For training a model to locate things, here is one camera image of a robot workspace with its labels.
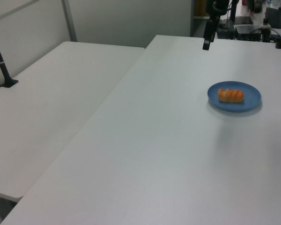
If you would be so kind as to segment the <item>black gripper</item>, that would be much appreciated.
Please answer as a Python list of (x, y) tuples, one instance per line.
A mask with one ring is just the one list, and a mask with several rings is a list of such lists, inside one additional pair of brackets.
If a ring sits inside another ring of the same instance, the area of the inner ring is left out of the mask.
[(208, 51), (210, 47), (210, 43), (214, 41), (215, 33), (218, 28), (219, 20), (208, 20), (205, 25), (204, 30), (204, 42), (203, 42), (203, 50)]

